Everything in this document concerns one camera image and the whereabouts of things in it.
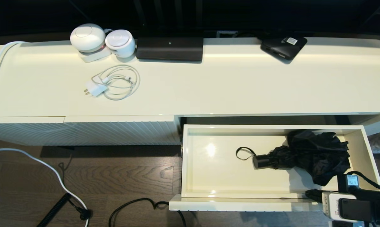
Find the dark hardwood floor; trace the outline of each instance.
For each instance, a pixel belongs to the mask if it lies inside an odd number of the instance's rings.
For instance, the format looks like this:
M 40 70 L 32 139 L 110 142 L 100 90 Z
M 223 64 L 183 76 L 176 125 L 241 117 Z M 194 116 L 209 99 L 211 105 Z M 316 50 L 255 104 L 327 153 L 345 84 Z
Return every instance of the dark hardwood floor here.
M 53 149 L 50 154 L 63 153 L 62 158 L 51 155 L 42 147 L 25 147 L 0 141 L 0 148 L 20 148 L 35 157 L 45 156 L 45 162 L 57 166 L 69 161 L 68 149 Z M 96 156 L 102 147 L 78 148 L 73 151 L 65 171 L 65 185 L 79 195 L 93 210 L 89 227 L 106 227 L 112 211 L 120 205 L 142 197 L 154 201 L 169 201 L 180 193 L 181 158 L 175 152 L 144 151 L 132 147 L 112 148 L 129 155 Z M 17 152 L 0 152 L 0 227 L 34 227 L 63 196 L 55 174 L 42 164 Z M 189 227 L 261 226 L 299 227 L 328 226 L 321 212 L 183 212 Z M 66 204 L 51 221 L 52 227 L 83 227 L 79 213 Z M 115 227 L 180 227 L 179 215 L 167 207 L 153 210 L 147 201 L 140 201 L 118 213 Z

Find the white drawer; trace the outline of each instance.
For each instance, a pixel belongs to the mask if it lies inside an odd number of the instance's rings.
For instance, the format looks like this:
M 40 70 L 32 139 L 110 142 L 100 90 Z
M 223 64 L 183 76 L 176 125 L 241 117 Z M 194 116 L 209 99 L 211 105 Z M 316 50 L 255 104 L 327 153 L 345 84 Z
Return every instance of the white drawer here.
M 335 132 L 348 141 L 351 169 L 380 185 L 380 177 L 361 125 L 184 125 L 181 195 L 170 210 L 313 211 L 317 204 L 305 198 L 309 189 L 337 191 L 337 178 L 325 186 L 314 184 L 303 169 L 255 170 L 251 158 L 241 161 L 235 151 L 249 147 L 267 154 L 286 145 L 286 135 L 297 129 Z M 374 190 L 363 179 L 360 187 Z

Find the coiled black cable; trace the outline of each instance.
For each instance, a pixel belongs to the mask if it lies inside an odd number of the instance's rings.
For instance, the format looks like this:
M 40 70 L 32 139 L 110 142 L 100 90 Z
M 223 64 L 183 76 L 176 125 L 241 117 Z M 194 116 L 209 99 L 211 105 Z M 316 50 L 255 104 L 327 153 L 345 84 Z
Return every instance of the coiled black cable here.
M 65 193 L 63 197 L 58 200 L 58 202 L 51 208 L 48 214 L 43 218 L 43 220 L 37 225 L 37 227 L 45 227 L 50 223 L 50 221 L 56 216 L 58 211 L 65 205 L 65 203 L 71 198 L 71 194 Z
M 137 200 L 132 200 L 132 201 L 130 201 L 128 203 L 125 203 L 124 205 L 118 207 L 117 209 L 115 209 L 113 211 L 113 213 L 110 215 L 110 218 L 109 218 L 109 227 L 112 227 L 112 219 L 113 219 L 113 216 L 115 215 L 115 213 L 117 213 L 119 210 L 123 209 L 124 207 L 126 207 L 126 206 L 128 206 L 130 204 L 133 204 L 133 203 L 138 202 L 138 201 L 144 201 L 144 200 L 149 201 L 152 204 L 152 206 L 154 207 L 154 210 L 156 209 L 156 207 L 159 204 L 169 205 L 169 203 L 166 202 L 166 201 L 159 201 L 159 202 L 155 203 L 153 200 L 151 200 L 149 198 L 141 198 L 141 199 L 137 199 Z M 187 227 L 186 220 L 184 219 L 183 214 L 181 213 L 180 210 L 177 210 L 177 212 L 178 212 L 178 214 L 181 217 L 181 221 L 183 222 L 183 227 Z

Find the label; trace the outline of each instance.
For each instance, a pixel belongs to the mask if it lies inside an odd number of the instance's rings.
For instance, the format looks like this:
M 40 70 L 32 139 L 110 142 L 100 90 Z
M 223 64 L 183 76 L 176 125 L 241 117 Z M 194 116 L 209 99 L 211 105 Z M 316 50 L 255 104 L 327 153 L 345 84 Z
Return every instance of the label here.
M 347 175 L 347 182 L 349 186 L 358 186 L 358 176 Z
M 292 37 L 289 37 L 289 38 L 287 39 L 287 43 L 291 43 L 292 45 L 295 45 L 296 42 L 297 42 L 297 40 L 294 39 L 294 38 L 292 38 Z

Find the white device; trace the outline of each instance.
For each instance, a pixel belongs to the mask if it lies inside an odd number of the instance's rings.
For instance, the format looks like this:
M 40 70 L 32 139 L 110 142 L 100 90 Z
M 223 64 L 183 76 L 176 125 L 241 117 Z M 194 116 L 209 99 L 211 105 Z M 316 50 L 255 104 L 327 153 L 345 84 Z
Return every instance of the white device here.
M 356 200 L 357 198 L 351 194 L 342 194 L 332 191 L 324 191 L 321 194 L 323 201 L 323 213 L 334 221 L 346 221 L 346 222 L 357 222 L 356 220 L 349 220 L 340 217 L 340 209 L 338 201 L 339 199 L 352 199 Z
M 86 63 L 107 57 L 111 54 L 105 45 L 106 34 L 95 24 L 87 23 L 75 28 L 70 36 L 73 47 L 79 51 L 79 56 Z
M 131 32 L 127 30 L 110 32 L 106 37 L 105 43 L 117 57 L 127 58 L 135 52 L 135 40 Z

